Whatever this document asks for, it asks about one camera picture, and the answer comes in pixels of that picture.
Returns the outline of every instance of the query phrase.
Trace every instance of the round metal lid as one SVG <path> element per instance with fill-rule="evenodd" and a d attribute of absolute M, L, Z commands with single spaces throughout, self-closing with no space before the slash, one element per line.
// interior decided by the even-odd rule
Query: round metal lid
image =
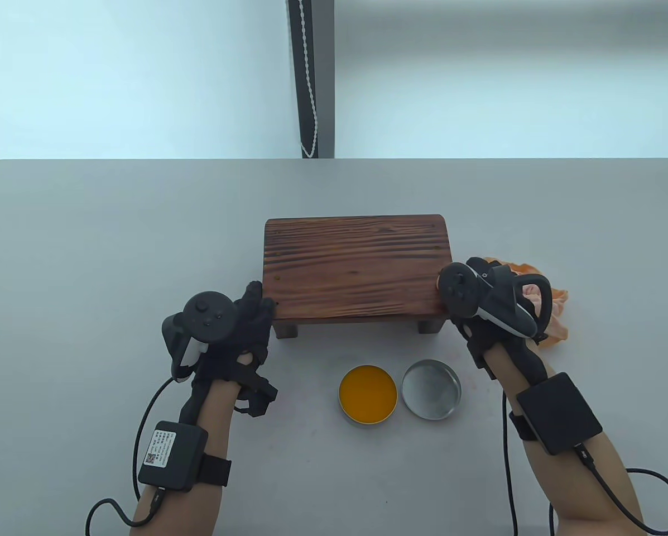
<path fill-rule="evenodd" d="M 462 387 L 452 368 L 436 360 L 414 363 L 403 375 L 403 402 L 423 419 L 438 421 L 450 416 L 460 403 Z"/>

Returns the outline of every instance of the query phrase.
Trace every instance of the wood grain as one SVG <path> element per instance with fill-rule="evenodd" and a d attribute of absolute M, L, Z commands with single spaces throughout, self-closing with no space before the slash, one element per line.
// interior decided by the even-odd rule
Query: wood grain
<path fill-rule="evenodd" d="M 279 325 L 443 319 L 449 263 L 437 214 L 270 219 L 262 282 Z"/>

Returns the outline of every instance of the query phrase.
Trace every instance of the cable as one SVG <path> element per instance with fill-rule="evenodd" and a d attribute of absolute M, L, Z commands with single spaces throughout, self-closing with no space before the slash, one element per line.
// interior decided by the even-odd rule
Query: cable
<path fill-rule="evenodd" d="M 138 475 L 136 471 L 137 463 L 138 463 L 138 447 L 140 446 L 140 436 L 142 436 L 143 433 L 143 428 L 145 428 L 145 421 L 148 419 L 148 415 L 150 415 L 150 410 L 153 408 L 153 405 L 155 404 L 155 401 L 157 400 L 158 396 L 165 390 L 165 388 L 172 383 L 172 378 L 168 378 L 165 380 L 165 383 L 160 386 L 160 388 L 155 391 L 155 394 L 153 395 L 153 398 L 150 399 L 150 403 L 148 403 L 148 407 L 145 408 L 145 413 L 143 414 L 143 418 L 140 419 L 140 426 L 138 426 L 138 432 L 135 434 L 135 444 L 133 445 L 133 466 L 132 466 L 132 477 L 133 477 L 133 491 L 135 491 L 135 497 L 137 497 L 137 500 L 140 501 L 140 490 L 138 490 Z M 143 525 L 147 525 L 147 523 L 150 523 L 152 518 L 155 517 L 155 514 L 157 514 L 157 511 L 160 509 L 160 505 L 162 505 L 162 498 L 165 497 L 165 489 L 159 487 L 157 490 L 155 490 L 155 495 L 153 495 L 152 501 L 150 501 L 150 511 L 148 512 L 148 515 L 145 516 L 144 519 L 140 521 L 132 521 L 128 518 L 127 515 L 125 515 L 125 512 L 123 509 L 120 507 L 120 505 L 115 501 L 115 499 L 101 499 L 99 500 L 96 504 L 93 505 L 93 508 L 91 508 L 91 511 L 88 512 L 88 515 L 86 516 L 86 536 L 91 536 L 91 520 L 93 519 L 94 513 L 96 513 L 96 510 L 98 510 L 100 507 L 103 505 L 111 505 L 113 509 L 116 511 L 120 519 L 129 527 L 142 527 Z"/>
<path fill-rule="evenodd" d="M 550 536 L 555 536 L 555 509 L 552 508 L 552 503 L 547 513 L 547 521 L 550 523 Z"/>
<path fill-rule="evenodd" d="M 135 444 L 133 445 L 133 465 L 132 465 L 132 477 L 133 477 L 133 491 L 135 492 L 135 497 L 137 500 L 140 500 L 140 490 L 138 490 L 138 475 L 137 475 L 137 465 L 138 465 L 138 447 L 140 447 L 140 436 L 143 433 L 143 428 L 145 428 L 145 421 L 148 419 L 148 415 L 150 415 L 150 410 L 153 409 L 153 404 L 155 404 L 155 401 L 157 400 L 158 396 L 160 396 L 160 393 L 162 393 L 165 388 L 172 383 L 172 378 L 168 378 L 163 385 L 160 386 L 160 388 L 155 391 L 155 394 L 153 395 L 153 398 L 150 399 L 150 403 L 148 404 L 148 407 L 145 408 L 145 413 L 143 414 L 143 418 L 140 419 L 140 426 L 138 427 L 138 432 L 135 434 Z"/>
<path fill-rule="evenodd" d="M 147 525 L 147 523 L 150 523 L 152 518 L 155 517 L 155 514 L 157 514 L 157 511 L 160 510 L 160 505 L 162 505 L 162 498 L 165 497 L 165 490 L 161 487 L 159 487 L 157 490 L 155 490 L 155 495 L 153 495 L 153 499 L 150 502 L 150 511 L 148 512 L 148 515 L 145 516 L 144 519 L 140 521 L 131 521 L 128 519 L 128 516 L 125 515 L 125 512 L 123 511 L 122 508 L 120 508 L 120 505 L 115 502 L 113 499 L 101 499 L 99 500 L 96 504 L 93 505 L 93 508 L 91 508 L 91 511 L 88 512 L 88 516 L 86 517 L 86 536 L 91 536 L 91 520 L 93 519 L 94 513 L 96 513 L 96 510 L 98 510 L 100 507 L 103 505 L 111 505 L 113 509 L 116 511 L 116 513 L 119 515 L 123 523 L 125 523 L 129 527 L 142 527 L 143 525 Z"/>
<path fill-rule="evenodd" d="M 309 79 L 309 48 L 306 46 L 306 26 L 304 23 L 304 0 L 299 0 L 299 15 L 301 17 L 301 42 L 304 44 L 304 72 L 306 76 L 306 88 L 309 90 L 309 102 L 311 102 L 311 114 L 314 115 L 314 140 L 311 142 L 311 152 L 308 152 L 300 141 L 301 150 L 306 158 L 314 158 L 316 148 L 316 136 L 319 133 L 319 120 L 316 117 L 316 104 L 314 104 L 314 92 L 311 91 L 311 80 Z"/>
<path fill-rule="evenodd" d="M 594 465 L 594 459 L 592 455 L 589 454 L 589 451 L 583 444 L 579 444 L 574 447 L 576 455 L 581 460 L 584 467 L 586 467 L 594 478 L 599 482 L 599 485 L 602 486 L 604 492 L 609 496 L 614 505 L 624 514 L 625 518 L 635 524 L 638 528 L 645 531 L 645 533 L 653 534 L 653 536 L 668 536 L 668 530 L 656 530 L 646 526 L 641 521 L 637 520 L 635 516 L 627 510 L 618 497 L 614 494 L 612 489 L 607 485 L 602 475 L 599 474 L 596 465 Z M 512 518 L 512 534 L 514 536 L 518 535 L 518 526 L 517 526 L 517 512 L 515 511 L 515 497 L 512 492 L 512 477 L 510 474 L 510 453 L 508 452 L 507 446 L 507 397 L 505 394 L 502 394 L 502 454 L 504 458 L 505 466 L 505 480 L 507 480 L 507 498 L 510 501 L 510 517 Z M 650 469 L 640 469 L 639 467 L 628 467 L 628 473 L 639 473 L 641 475 L 650 475 L 656 477 L 665 483 L 668 486 L 668 477 L 665 477 L 659 472 L 652 471 Z M 548 510 L 548 523 L 550 526 L 550 536 L 555 536 L 555 509 L 550 503 L 550 508 Z"/>
<path fill-rule="evenodd" d="M 576 447 L 574 447 L 574 452 L 576 452 L 576 455 L 579 457 L 582 464 L 584 464 L 584 467 L 589 469 L 589 472 L 591 472 L 592 475 L 594 475 L 594 478 L 597 479 L 597 482 L 599 482 L 599 485 L 602 486 L 602 489 L 604 490 L 604 492 L 607 493 L 609 498 L 612 500 L 612 503 L 614 503 L 614 505 L 619 509 L 619 511 L 621 511 L 622 514 L 624 514 L 627 520 L 634 523 L 635 526 L 642 529 L 645 533 L 653 534 L 653 536 L 668 536 L 668 530 L 656 530 L 644 525 L 644 523 L 637 520 L 637 518 L 635 518 L 635 516 L 629 510 L 627 510 L 627 508 L 624 505 L 622 505 L 622 502 L 614 494 L 612 488 L 609 487 L 609 485 L 605 482 L 602 475 L 599 474 L 596 465 L 594 465 L 594 458 L 592 458 L 592 455 L 589 454 L 589 451 L 587 450 L 587 448 L 584 446 L 583 443 L 576 445 Z M 632 467 L 630 469 L 627 469 L 627 472 L 638 472 L 642 473 L 643 475 L 651 475 L 652 477 L 657 477 L 659 480 L 661 480 L 668 486 L 668 478 L 666 478 L 664 475 L 656 471 L 652 471 L 649 469 L 638 469 Z"/>
<path fill-rule="evenodd" d="M 505 480 L 507 480 L 507 500 L 510 501 L 510 517 L 512 518 L 512 534 L 518 535 L 517 512 L 515 497 L 512 495 L 512 476 L 510 475 L 510 453 L 507 452 L 507 396 L 502 393 L 502 457 L 505 462 Z"/>

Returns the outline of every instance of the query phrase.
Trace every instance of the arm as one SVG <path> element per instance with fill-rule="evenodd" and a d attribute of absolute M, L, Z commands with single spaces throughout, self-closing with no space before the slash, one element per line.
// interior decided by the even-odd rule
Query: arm
<path fill-rule="evenodd" d="M 240 356 L 237 361 L 247 365 L 252 355 Z M 202 404 L 198 426 L 207 431 L 204 453 L 227 458 L 229 425 L 232 421 L 234 403 L 239 395 L 239 384 L 214 380 L 207 398 Z M 135 520 L 145 518 L 150 509 L 155 488 L 148 486 L 135 510 Z M 162 507 L 147 525 L 130 530 L 132 536 L 212 536 L 219 515 L 222 486 L 195 484 L 188 493 L 167 492 Z"/>
<path fill-rule="evenodd" d="M 537 347 L 528 342 L 534 352 Z M 502 385 L 510 401 L 513 413 L 520 415 L 517 394 L 529 387 L 527 380 L 510 361 L 510 356 L 500 344 L 495 344 L 484 353 L 490 370 Z M 555 372 L 540 357 L 549 376 Z M 574 452 L 563 452 L 556 456 L 546 454 L 536 441 L 525 441 L 525 452 L 532 470 L 545 495 L 559 516 L 559 536 L 616 536 L 616 534 L 644 534 L 627 520 L 607 497 L 592 473 L 579 461 Z M 639 502 L 616 449 L 602 432 L 584 442 L 594 457 L 597 469 L 614 490 L 619 500 L 642 519 Z"/>

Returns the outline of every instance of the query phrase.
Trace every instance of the stool leg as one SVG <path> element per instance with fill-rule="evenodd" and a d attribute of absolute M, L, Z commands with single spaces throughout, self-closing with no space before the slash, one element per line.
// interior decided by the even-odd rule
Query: stool leg
<path fill-rule="evenodd" d="M 299 329 L 296 324 L 274 324 L 275 335 L 277 339 L 295 339 L 299 335 Z"/>
<path fill-rule="evenodd" d="M 432 335 L 443 329 L 443 324 L 447 319 L 419 320 L 418 332 L 423 335 Z"/>

